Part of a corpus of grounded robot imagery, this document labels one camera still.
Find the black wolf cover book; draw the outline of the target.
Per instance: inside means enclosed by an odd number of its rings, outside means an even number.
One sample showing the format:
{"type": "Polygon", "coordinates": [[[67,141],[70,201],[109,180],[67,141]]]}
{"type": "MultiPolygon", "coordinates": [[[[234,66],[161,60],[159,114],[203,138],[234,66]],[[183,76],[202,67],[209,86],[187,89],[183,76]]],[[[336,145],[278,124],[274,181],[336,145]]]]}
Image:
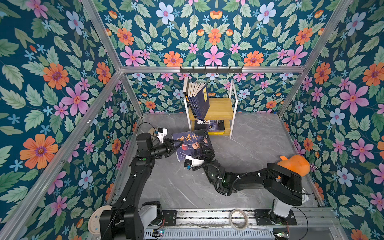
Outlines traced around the black wolf cover book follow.
{"type": "Polygon", "coordinates": [[[195,130],[208,130],[209,132],[224,132],[224,120],[197,120],[195,121],[195,130]]]}

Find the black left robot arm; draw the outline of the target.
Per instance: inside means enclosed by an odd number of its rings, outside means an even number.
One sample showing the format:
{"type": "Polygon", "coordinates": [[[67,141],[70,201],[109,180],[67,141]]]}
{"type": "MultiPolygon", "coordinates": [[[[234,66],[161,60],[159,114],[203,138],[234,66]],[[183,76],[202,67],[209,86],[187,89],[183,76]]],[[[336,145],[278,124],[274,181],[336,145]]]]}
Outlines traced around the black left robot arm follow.
{"type": "Polygon", "coordinates": [[[145,224],[139,214],[139,201],[156,160],[168,158],[184,143],[165,138],[153,145],[153,136],[142,133],[137,136],[138,150],[131,161],[130,177],[117,202],[99,218],[102,240],[142,240],[145,224]]]}

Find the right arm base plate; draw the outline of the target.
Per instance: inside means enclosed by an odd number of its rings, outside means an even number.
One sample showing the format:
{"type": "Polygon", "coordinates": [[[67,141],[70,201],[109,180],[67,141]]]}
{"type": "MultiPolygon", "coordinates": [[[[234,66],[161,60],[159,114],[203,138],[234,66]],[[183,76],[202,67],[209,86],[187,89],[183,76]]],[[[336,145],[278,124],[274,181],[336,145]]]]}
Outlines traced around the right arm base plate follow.
{"type": "Polygon", "coordinates": [[[281,217],[274,213],[273,209],[254,210],[255,220],[258,226],[296,226],[297,221],[292,210],[287,217],[281,217]]]}

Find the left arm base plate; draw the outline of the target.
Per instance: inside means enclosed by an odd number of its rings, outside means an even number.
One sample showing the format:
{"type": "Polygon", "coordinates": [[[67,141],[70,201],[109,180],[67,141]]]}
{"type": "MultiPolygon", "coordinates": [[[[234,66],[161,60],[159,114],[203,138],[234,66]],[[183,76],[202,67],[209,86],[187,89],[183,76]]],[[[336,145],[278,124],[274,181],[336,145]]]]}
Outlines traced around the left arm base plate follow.
{"type": "Polygon", "coordinates": [[[176,210],[162,210],[158,212],[156,218],[150,223],[151,227],[164,227],[164,226],[175,226],[177,220],[176,210]]]}

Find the dark portrait book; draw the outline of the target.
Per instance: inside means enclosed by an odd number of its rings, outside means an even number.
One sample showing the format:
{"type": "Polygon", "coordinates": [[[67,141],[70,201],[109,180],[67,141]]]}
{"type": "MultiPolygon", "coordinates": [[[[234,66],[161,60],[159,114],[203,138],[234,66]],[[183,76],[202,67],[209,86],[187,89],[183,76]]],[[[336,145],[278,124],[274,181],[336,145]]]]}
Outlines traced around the dark portrait book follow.
{"type": "Polygon", "coordinates": [[[179,162],[183,162],[186,156],[199,158],[207,151],[214,152],[209,132],[207,130],[173,133],[172,139],[183,141],[183,144],[176,151],[179,162]]]}

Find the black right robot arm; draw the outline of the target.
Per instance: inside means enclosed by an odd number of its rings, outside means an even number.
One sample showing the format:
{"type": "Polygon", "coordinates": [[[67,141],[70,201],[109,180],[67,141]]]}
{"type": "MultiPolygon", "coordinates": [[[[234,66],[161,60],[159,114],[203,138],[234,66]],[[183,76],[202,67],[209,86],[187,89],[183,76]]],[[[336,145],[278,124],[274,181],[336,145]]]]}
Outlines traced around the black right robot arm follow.
{"type": "Polygon", "coordinates": [[[292,207],[303,203],[302,177],[310,171],[309,162],[300,155],[290,158],[280,156],[278,163],[268,163],[261,170],[246,173],[227,172],[215,160],[215,154],[207,150],[193,160],[193,171],[202,169],[217,193],[229,197],[235,192],[248,189],[265,189],[276,199],[273,201],[272,217],[286,219],[292,207]]]}

